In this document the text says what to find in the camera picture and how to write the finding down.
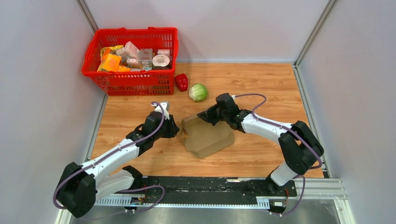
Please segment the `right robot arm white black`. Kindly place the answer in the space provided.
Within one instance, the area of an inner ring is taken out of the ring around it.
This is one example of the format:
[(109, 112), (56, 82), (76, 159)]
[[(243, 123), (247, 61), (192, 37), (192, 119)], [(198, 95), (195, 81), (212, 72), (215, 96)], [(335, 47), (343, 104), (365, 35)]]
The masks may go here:
[(236, 95), (223, 93), (216, 97), (216, 104), (197, 117), (216, 125), (226, 122), (233, 130), (256, 134), (277, 143), (284, 161), (265, 179), (267, 191), (276, 196), (285, 189), (285, 184), (295, 177), (303, 176), (311, 169), (322, 167), (324, 149), (311, 129), (303, 121), (283, 123), (261, 117), (252, 110), (240, 109)]

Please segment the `brown cardboard box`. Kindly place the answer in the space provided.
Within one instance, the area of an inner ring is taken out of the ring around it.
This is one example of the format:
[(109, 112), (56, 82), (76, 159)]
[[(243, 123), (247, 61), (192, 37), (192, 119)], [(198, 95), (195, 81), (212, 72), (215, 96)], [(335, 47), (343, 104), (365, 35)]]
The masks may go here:
[(213, 126), (197, 115), (183, 118), (181, 131), (181, 142), (186, 151), (200, 159), (232, 145), (235, 141), (233, 130), (226, 122), (220, 121)]

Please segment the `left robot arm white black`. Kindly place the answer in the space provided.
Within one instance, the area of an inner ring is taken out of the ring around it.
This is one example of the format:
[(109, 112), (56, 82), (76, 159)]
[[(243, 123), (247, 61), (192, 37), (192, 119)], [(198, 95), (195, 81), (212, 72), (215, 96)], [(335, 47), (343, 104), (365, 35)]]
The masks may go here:
[(174, 138), (179, 131), (174, 117), (151, 112), (118, 145), (100, 157), (81, 165), (69, 163), (63, 170), (53, 195), (53, 204), (68, 210), (74, 217), (84, 216), (98, 200), (114, 193), (145, 193), (142, 173), (132, 166), (112, 172), (153, 147), (160, 138)]

